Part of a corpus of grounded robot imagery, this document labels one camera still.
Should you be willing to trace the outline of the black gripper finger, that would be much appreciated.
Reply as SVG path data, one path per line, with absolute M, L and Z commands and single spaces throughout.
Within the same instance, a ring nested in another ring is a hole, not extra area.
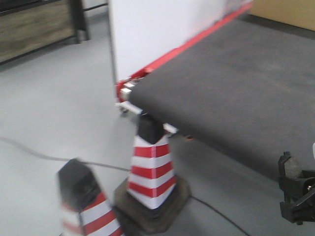
M 315 171 L 303 170 L 299 177 L 280 176 L 279 187 L 285 198 L 302 198 L 315 188 Z
M 315 221 L 315 197 L 302 197 L 295 202 L 280 202 L 281 215 L 290 223 L 303 225 Z

